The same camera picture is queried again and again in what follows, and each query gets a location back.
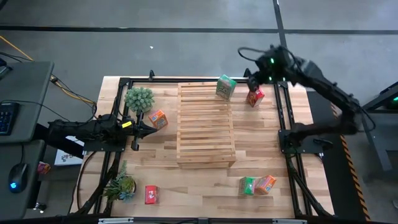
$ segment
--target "green cube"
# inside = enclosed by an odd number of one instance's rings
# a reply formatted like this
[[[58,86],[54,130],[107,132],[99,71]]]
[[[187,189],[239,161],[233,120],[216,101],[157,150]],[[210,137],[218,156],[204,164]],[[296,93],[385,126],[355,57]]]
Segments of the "green cube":
[[[234,93],[236,81],[226,75],[222,75],[217,81],[216,94],[226,100],[229,100]]]
[[[254,177],[243,177],[239,181],[239,194],[240,195],[254,195]]]

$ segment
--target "wooden tabletop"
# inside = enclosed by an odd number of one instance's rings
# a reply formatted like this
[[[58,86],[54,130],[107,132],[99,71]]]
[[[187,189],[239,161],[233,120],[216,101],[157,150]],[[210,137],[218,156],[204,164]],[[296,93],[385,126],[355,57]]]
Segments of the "wooden tabletop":
[[[97,114],[110,113],[118,90],[119,77],[104,77],[98,98]],[[223,218],[293,218],[292,199],[285,157],[280,153],[277,131],[280,129],[274,88],[261,86],[265,97],[252,108],[246,103],[248,88],[238,84],[231,99],[236,162],[229,169],[179,169],[176,163],[177,83],[134,83],[154,92],[153,110],[162,110],[169,125],[139,141],[140,151],[130,149],[127,140],[122,160],[127,160],[127,174],[135,178],[137,191],[132,202],[113,204],[113,217],[223,217]],[[307,92],[302,86],[289,86],[296,122],[312,123]],[[287,114],[283,91],[280,92]],[[144,122],[151,125],[147,115]],[[104,153],[97,153],[81,177],[81,204],[98,185]],[[323,164],[311,154],[303,154],[308,188],[329,213],[333,213]],[[238,196],[239,179],[245,176],[273,175],[277,181],[269,195]],[[144,204],[145,185],[160,187],[160,202]],[[301,190],[300,208],[304,212]],[[76,197],[71,212],[76,211]]]

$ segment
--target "yellow wire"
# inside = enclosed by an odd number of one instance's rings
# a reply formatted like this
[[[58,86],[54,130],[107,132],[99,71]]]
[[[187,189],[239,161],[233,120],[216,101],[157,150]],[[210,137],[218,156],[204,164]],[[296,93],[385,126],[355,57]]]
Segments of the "yellow wire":
[[[7,39],[5,39],[3,36],[0,36],[0,38],[1,38],[3,41],[5,41],[5,43],[9,44],[11,47],[13,47],[14,49],[16,49],[18,52],[20,52],[21,54],[25,55],[25,57],[27,57],[29,60],[34,61],[31,57],[29,57],[29,55],[25,54],[22,50],[20,50],[19,48],[17,48],[14,44],[10,43],[10,42],[9,42]],[[55,84],[56,84],[57,86],[59,86],[59,87],[61,88],[61,90],[62,90],[66,95],[68,95],[68,96],[70,96],[70,97],[72,97],[72,98],[74,98],[74,99],[76,99],[76,100],[82,100],[82,101],[84,101],[84,102],[86,102],[86,103],[91,103],[91,104],[94,104],[94,103],[95,103],[94,101],[87,100],[87,99],[83,99],[83,98],[80,98],[80,97],[78,97],[78,96],[75,96],[75,95],[71,94],[70,92],[68,92],[68,91],[66,91],[65,89],[63,89],[64,87],[61,86],[61,84],[59,84],[59,82],[55,82]]]

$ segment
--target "red cube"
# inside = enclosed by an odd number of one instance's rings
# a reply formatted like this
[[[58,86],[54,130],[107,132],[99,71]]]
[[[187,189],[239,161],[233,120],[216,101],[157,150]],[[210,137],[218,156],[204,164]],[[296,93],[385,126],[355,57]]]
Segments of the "red cube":
[[[154,185],[145,186],[145,204],[155,204],[159,201],[159,188]]]
[[[246,98],[246,100],[252,107],[255,107],[261,103],[263,97],[264,97],[264,93],[259,88],[258,90],[254,91],[254,92],[249,91],[248,97]]]

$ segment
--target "potted plant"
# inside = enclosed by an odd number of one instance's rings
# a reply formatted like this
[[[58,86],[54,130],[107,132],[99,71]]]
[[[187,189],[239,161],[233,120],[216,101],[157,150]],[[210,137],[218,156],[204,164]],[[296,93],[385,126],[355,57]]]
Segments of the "potted plant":
[[[152,103],[155,102],[153,97],[152,90],[144,87],[133,87],[127,91],[124,101],[126,102],[126,106],[133,112],[141,110],[145,113],[152,108]]]
[[[122,200],[129,202],[136,192],[136,182],[131,176],[126,175],[127,161],[123,161],[120,174],[105,187],[104,196],[110,201]]]

